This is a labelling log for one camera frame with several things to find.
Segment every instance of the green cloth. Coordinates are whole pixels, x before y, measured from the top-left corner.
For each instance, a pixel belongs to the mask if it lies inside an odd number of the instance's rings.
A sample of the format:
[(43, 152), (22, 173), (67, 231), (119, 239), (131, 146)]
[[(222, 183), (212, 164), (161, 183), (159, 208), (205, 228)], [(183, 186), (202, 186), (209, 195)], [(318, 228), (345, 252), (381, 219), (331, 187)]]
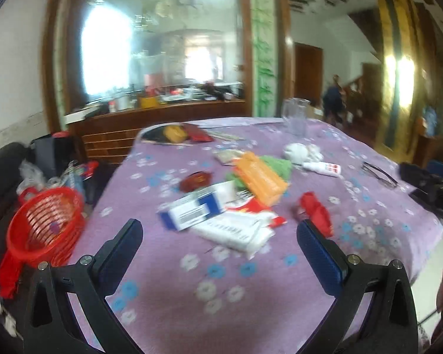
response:
[[(259, 157), (266, 165), (268, 165), (277, 175), (285, 182), (289, 182), (291, 179), (292, 163), (287, 159), (280, 159), (271, 156)], [(230, 172), (226, 175), (227, 181), (235, 181), (237, 189), (246, 189), (245, 183), (234, 172)]]

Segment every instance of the green bamboo painting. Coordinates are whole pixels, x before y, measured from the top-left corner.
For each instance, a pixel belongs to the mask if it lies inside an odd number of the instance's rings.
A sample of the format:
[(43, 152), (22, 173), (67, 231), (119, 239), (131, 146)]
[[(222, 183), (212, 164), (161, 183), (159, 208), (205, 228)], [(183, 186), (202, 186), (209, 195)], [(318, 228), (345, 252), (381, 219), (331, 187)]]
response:
[(276, 75), (275, 49), (273, 47), (274, 17), (273, 0), (252, 0), (251, 21), (253, 26), (253, 59), (255, 100), (254, 115), (272, 116)]

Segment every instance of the blue gripper pad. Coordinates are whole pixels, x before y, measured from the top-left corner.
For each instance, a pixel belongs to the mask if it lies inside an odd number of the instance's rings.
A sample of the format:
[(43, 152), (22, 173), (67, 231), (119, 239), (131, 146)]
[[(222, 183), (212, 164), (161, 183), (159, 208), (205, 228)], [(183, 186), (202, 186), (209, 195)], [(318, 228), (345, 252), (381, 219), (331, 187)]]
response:
[(338, 297), (343, 288), (343, 275), (306, 221), (297, 226), (297, 243), (302, 249), (325, 293)]
[(129, 219), (112, 240), (95, 254), (92, 276), (100, 296), (112, 295), (143, 241), (143, 227)]

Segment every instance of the screw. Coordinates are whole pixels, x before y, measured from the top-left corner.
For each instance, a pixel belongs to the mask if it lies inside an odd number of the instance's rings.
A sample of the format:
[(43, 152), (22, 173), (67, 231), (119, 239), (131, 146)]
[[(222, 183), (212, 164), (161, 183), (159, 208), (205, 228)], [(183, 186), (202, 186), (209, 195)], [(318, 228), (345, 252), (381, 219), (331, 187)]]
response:
[(361, 259), (357, 255), (351, 254), (348, 256), (348, 262), (352, 263), (353, 265), (357, 265), (361, 262)]
[(392, 266), (394, 266), (396, 269), (401, 269), (403, 264), (399, 260), (392, 260)]
[(38, 270), (44, 270), (47, 267), (48, 267), (48, 263), (46, 261), (40, 262), (38, 264)]
[(92, 256), (91, 255), (84, 255), (79, 262), (82, 265), (88, 265), (90, 262), (92, 262)]

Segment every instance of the tile floor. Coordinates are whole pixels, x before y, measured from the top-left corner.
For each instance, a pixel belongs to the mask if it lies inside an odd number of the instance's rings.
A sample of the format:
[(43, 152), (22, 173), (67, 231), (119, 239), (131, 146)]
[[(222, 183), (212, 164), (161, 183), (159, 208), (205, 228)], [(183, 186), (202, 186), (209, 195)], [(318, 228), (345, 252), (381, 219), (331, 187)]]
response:
[[(443, 238), (431, 253), (426, 266), (418, 276), (412, 286), (413, 298), (415, 301), (415, 310), (417, 312), (417, 320), (420, 322), (428, 314), (436, 309), (436, 298), (438, 287), (441, 283), (441, 275), (443, 271)], [(435, 326), (438, 324), (440, 316), (435, 314), (426, 323), (423, 324), (428, 336), (431, 338)]]

